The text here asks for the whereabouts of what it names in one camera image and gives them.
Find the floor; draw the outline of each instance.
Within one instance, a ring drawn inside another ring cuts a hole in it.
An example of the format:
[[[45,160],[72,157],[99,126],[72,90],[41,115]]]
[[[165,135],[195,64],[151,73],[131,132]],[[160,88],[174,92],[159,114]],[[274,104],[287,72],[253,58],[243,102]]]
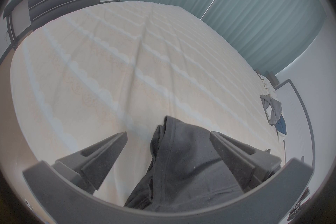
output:
[[[14,50],[11,50],[0,65],[0,169],[24,207],[29,210],[27,200],[34,213],[45,223],[54,223],[36,201],[22,175],[23,170],[37,163],[37,159],[23,137],[15,115],[9,76],[13,55]],[[2,207],[6,212],[8,207],[5,204]]]

